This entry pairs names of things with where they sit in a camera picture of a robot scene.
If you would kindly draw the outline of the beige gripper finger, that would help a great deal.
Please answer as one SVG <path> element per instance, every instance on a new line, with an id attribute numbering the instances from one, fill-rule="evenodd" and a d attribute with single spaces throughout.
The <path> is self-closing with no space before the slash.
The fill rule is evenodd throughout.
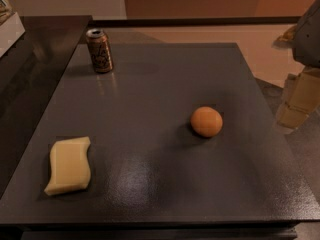
<path id="1" fill-rule="evenodd" d="M 320 106 L 320 69 L 305 67 L 285 80 L 282 103 L 276 113 L 281 127 L 297 129 Z"/>

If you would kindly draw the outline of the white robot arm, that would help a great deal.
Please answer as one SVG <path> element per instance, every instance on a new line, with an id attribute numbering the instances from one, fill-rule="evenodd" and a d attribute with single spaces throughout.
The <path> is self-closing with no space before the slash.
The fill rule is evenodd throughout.
<path id="1" fill-rule="evenodd" d="M 320 105 L 320 0 L 278 40 L 290 44 L 293 59 L 304 68 L 285 80 L 276 123 L 286 133 L 299 128 Z"/>

